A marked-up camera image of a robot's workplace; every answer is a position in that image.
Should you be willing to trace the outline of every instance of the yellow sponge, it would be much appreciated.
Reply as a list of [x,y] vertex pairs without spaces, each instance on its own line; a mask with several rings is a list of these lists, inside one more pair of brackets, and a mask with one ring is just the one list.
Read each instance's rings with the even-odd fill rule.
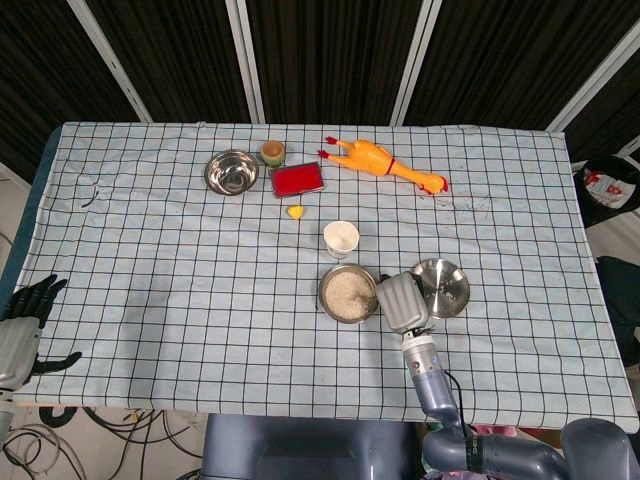
[[291,205],[287,208],[287,213],[294,220],[300,220],[300,217],[302,217],[304,213],[304,207],[302,205]]

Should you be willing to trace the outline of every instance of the yellow rubber chicken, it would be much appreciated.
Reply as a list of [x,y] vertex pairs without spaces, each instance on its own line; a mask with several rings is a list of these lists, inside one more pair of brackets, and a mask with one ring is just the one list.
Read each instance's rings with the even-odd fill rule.
[[351,170],[361,170],[378,177],[382,175],[397,175],[415,183],[421,190],[430,194],[448,191],[447,180],[435,173],[416,172],[398,162],[384,148],[368,140],[356,140],[354,143],[343,142],[333,137],[326,138],[329,145],[339,145],[349,151],[346,157],[330,155],[324,150],[318,150],[322,158],[344,165]]

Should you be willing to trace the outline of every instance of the cable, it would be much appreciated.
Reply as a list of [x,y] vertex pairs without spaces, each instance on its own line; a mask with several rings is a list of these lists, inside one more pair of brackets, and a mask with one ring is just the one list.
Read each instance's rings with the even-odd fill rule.
[[[95,412],[93,412],[91,409],[89,408],[85,408],[84,409],[85,413],[87,414],[87,416],[93,420],[95,423],[97,423],[98,425],[100,425],[102,428],[104,428],[105,430],[108,430],[109,432],[111,432],[113,435],[115,435],[116,437],[118,437],[121,440],[127,440],[127,437],[123,437],[120,433],[128,433],[129,430],[126,430],[125,432],[122,432],[120,430],[115,430],[111,427],[109,427],[108,425],[104,424],[101,420],[101,418],[95,414]],[[156,418],[158,418],[161,415],[162,412],[156,414],[152,419],[150,419],[150,422],[155,421]],[[180,435],[181,433],[186,432],[187,430],[189,430],[189,427],[184,427],[182,430],[178,430],[176,433],[171,434],[170,438],[175,438],[178,435]],[[168,440],[169,436],[165,436],[162,438],[157,438],[154,440],[149,440],[146,443],[148,444],[152,444],[152,443],[160,443],[160,442],[164,442],[165,440]],[[134,444],[134,445],[144,445],[145,442],[142,440],[129,440],[129,443]]]
[[9,460],[9,463],[11,463],[12,465],[15,465],[16,467],[20,467],[22,470],[25,471],[27,475],[29,475],[29,478],[31,480],[35,480],[36,477],[33,475],[33,473],[31,473],[31,471],[29,470],[29,467],[24,463],[22,463],[20,460],[18,460],[16,457],[14,457],[13,454],[7,448],[6,444],[2,446],[2,451],[7,456],[7,460]]
[[460,422],[462,423],[462,433],[464,438],[467,438],[467,423],[464,421],[464,409],[462,408],[462,388],[460,388],[460,384],[456,377],[450,374],[447,370],[444,370],[444,373],[451,379],[453,383],[456,384],[456,388],[458,389],[458,411],[460,412]]
[[[158,418],[158,415],[160,415],[162,412],[160,412],[158,415],[156,415],[155,417],[153,417],[153,410],[151,410],[151,415],[152,415],[152,420]],[[147,454],[147,445],[149,444],[149,434],[151,433],[151,423],[153,422],[149,422],[148,427],[147,427],[147,433],[144,436],[144,445],[142,446],[142,457],[140,458],[140,480],[144,479],[144,457]]]
[[9,239],[9,237],[7,237],[4,233],[0,232],[0,238],[2,238],[9,245],[13,246],[13,241],[11,239]]
[[[151,415],[149,413],[143,413],[142,415],[140,415],[140,419],[138,420],[138,422],[141,422],[143,419],[148,418],[150,416]],[[122,465],[124,465],[124,459],[127,456],[127,451],[129,450],[129,444],[131,443],[131,437],[133,437],[134,433],[135,433],[135,430],[132,428],[131,431],[129,431],[129,436],[125,440],[124,447],[122,448],[122,455],[120,455],[120,462],[116,467],[116,471],[113,472],[113,474],[109,477],[109,480],[113,480],[122,469]]]
[[190,455],[194,458],[202,458],[202,455],[198,455],[197,453],[193,453],[190,452],[189,450],[187,450],[186,448],[184,448],[182,445],[180,445],[171,435],[171,429],[169,428],[169,418],[167,416],[167,411],[163,411],[162,412],[162,424],[164,425],[164,433],[167,435],[167,438],[171,441],[171,443],[173,443],[173,445],[180,450],[183,453],[186,453],[187,455]]
[[200,469],[196,468],[195,470],[191,470],[190,472],[185,473],[184,475],[180,475],[176,480],[191,480],[192,478],[198,479],[200,478]]
[[84,407],[83,410],[89,416],[89,418],[91,418],[94,422],[96,422],[101,427],[106,428],[107,430],[114,430],[119,433],[129,433],[130,430],[136,431],[136,430],[142,430],[144,428],[147,428],[146,423],[142,421],[144,414],[138,419],[137,422],[113,423],[105,420],[100,415],[98,415],[94,410],[91,410],[89,407]]
[[[40,430],[38,430],[39,428],[43,429],[45,432],[44,433],[41,432]],[[7,446],[9,444],[11,444],[13,441],[15,441],[19,436],[22,436],[24,434],[23,431],[24,432],[29,432],[29,434],[31,436],[33,436],[34,438],[33,438],[33,440],[31,440],[26,445],[26,447],[24,449],[24,453],[22,454],[22,459],[18,460],[19,455],[17,455],[15,452],[11,451],[9,448],[7,448]],[[84,466],[82,465],[82,462],[78,458],[78,454],[75,452],[73,447],[64,438],[58,436],[58,434],[56,434],[47,425],[43,425],[43,424],[40,424],[40,423],[30,423],[30,424],[27,424],[27,425],[22,425],[22,426],[14,429],[14,430],[11,430],[11,434],[15,434],[15,435],[9,437],[9,439],[7,440],[5,445],[3,446],[3,451],[4,451],[5,455],[7,455],[8,459],[10,457],[12,457],[14,460],[18,460],[18,462],[20,463],[19,466],[24,465],[24,469],[30,475],[37,475],[39,473],[48,472],[56,464],[56,462],[58,461],[58,458],[60,457],[60,453],[62,453],[64,455],[64,457],[67,459],[67,461],[69,462],[69,465],[71,465],[71,468],[75,472],[76,476],[80,480],[86,480],[87,479],[87,475],[85,473]],[[51,445],[56,447],[56,452],[55,452],[51,462],[49,462],[49,464],[45,468],[42,468],[40,470],[34,470],[29,465],[32,464],[35,461],[35,459],[38,457],[38,455],[40,453],[40,448],[38,448],[38,451],[37,451],[36,456],[34,458],[29,460],[27,457],[29,455],[29,451],[31,450],[31,446],[34,445],[34,444],[37,444],[41,439],[46,440]]]

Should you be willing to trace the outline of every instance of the grid pattern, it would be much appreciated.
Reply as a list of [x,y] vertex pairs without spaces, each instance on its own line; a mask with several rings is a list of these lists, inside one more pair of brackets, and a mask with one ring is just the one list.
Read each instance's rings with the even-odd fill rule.
[[[278,139],[292,165],[316,160],[327,135],[369,138],[446,175],[450,192],[423,195],[327,161],[325,189],[298,198],[274,198],[265,169],[238,197],[205,186],[213,152],[256,153]],[[285,211],[296,203],[299,222]],[[357,224],[347,260],[374,276],[431,257],[466,272],[468,307],[439,321],[435,340],[470,421],[559,428],[594,416],[638,427],[562,134],[485,127],[66,124],[20,284],[69,278],[40,354],[83,357],[18,397],[423,420],[380,312],[342,325],[316,302],[336,263],[322,228],[337,219]]]

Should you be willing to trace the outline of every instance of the small cup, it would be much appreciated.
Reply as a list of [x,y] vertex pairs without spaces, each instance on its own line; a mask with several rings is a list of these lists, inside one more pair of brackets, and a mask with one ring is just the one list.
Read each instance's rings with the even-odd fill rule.
[[285,148],[278,140],[269,140],[260,149],[260,156],[269,167],[279,167],[284,163]]
[[329,254],[342,260],[358,246],[360,234],[353,223],[339,220],[324,227],[324,241]]

